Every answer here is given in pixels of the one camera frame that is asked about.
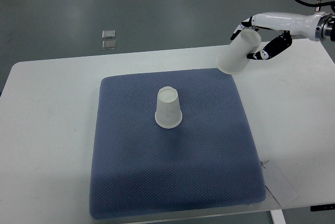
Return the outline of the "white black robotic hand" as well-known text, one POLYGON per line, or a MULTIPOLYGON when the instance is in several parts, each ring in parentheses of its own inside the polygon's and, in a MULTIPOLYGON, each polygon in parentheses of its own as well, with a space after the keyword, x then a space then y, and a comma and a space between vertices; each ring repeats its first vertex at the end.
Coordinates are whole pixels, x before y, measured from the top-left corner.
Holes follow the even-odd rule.
POLYGON ((311 41, 318 41, 316 28, 323 13, 325 12, 313 15, 280 12, 256 14, 242 21, 230 40, 233 40, 244 29, 281 31, 282 34, 270 41, 262 50, 247 55, 250 60, 269 60, 288 49, 292 45, 293 36, 302 35, 311 41))

